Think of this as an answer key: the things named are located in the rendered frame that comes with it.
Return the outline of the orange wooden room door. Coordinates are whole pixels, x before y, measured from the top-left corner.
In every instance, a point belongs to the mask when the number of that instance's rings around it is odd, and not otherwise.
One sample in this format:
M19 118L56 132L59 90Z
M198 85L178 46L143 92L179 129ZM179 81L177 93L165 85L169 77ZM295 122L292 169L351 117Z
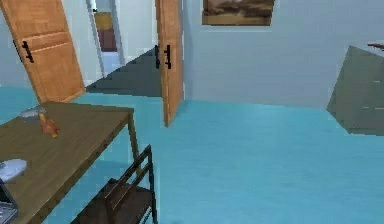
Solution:
M183 100L183 69L179 0L155 0L164 123L169 127ZM172 68L165 65L166 46L171 46Z
M85 92L80 66L61 0L0 0L39 102L69 102ZM34 59L22 48L27 41Z

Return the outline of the dark wooden chair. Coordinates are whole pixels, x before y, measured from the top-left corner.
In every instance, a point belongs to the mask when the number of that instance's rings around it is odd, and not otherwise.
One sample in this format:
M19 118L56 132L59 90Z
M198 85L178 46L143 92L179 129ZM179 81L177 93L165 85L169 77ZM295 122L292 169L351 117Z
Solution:
M159 224L151 146L119 179L111 178L70 224Z

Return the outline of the brown wooden table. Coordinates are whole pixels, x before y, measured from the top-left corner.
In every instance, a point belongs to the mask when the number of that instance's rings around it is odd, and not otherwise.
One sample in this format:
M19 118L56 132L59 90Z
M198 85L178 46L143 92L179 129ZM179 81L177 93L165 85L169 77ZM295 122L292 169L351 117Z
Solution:
M138 151L132 108L58 102L42 107L59 128L56 138L19 117L0 125L0 161L27 162L24 173L7 184L19 207L12 224L42 224L123 128Z

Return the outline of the orange red bottle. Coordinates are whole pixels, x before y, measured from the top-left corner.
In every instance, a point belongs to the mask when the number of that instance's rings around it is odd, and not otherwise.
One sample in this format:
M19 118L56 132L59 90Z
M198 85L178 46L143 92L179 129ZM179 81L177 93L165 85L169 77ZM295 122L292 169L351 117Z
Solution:
M49 134L53 138L57 138L59 128L56 126L54 121L42 112L39 112L38 116L42 132Z

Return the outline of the grey round bowl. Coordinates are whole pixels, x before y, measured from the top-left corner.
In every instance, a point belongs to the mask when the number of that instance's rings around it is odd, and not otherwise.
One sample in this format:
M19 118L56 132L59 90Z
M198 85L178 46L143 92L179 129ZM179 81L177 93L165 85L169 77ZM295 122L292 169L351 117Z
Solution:
M40 113L46 113L46 110L43 107L37 106L37 107L29 108L27 110L22 111L20 113L20 117L24 121L38 121Z

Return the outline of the grey green cabinet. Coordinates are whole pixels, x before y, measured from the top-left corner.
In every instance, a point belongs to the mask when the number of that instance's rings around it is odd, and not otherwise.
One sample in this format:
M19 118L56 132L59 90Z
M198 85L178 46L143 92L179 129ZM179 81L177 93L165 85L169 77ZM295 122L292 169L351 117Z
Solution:
M327 111L348 133L384 136L384 56L350 46Z

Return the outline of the pale grey round plate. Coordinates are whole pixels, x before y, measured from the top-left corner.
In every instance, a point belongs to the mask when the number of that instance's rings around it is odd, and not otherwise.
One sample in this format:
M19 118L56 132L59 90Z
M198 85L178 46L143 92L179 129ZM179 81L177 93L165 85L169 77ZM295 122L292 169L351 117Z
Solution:
M27 162L23 159L10 159L0 162L0 179L7 183L20 176L26 169Z

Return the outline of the grey laptop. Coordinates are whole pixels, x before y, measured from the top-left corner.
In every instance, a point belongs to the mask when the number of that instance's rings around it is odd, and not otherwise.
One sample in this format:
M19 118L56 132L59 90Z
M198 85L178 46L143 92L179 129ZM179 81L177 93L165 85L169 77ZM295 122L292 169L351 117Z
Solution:
M0 179L0 224L11 224L18 216L18 205Z

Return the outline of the brown framed wall picture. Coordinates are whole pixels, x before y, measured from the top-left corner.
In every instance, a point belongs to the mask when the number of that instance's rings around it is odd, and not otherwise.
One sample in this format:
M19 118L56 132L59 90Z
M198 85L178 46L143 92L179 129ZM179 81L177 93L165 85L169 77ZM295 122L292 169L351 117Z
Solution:
M275 0L203 0L202 24L270 26Z

